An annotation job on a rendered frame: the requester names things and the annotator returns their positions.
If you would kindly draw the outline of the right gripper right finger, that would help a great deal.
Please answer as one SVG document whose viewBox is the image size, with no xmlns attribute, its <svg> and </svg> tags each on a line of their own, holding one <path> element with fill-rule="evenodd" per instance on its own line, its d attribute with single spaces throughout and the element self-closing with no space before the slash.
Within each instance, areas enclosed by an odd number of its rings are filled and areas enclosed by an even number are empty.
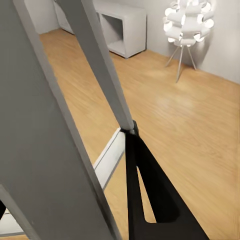
<svg viewBox="0 0 240 240">
<path fill-rule="evenodd" d="M 210 240 L 145 142 L 126 133 L 129 240 Z M 156 223 L 145 220 L 139 168 Z"/>
</svg>

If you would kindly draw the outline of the camera tripod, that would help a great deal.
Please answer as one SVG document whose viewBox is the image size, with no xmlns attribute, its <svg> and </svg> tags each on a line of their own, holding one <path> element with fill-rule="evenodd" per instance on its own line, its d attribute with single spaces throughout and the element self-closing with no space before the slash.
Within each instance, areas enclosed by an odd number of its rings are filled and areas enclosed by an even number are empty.
<svg viewBox="0 0 240 240">
<path fill-rule="evenodd" d="M 92 165 L 24 0 L 0 0 L 0 237 L 123 240 L 104 190 L 139 129 L 93 0 L 58 2 L 120 127 Z"/>
</svg>

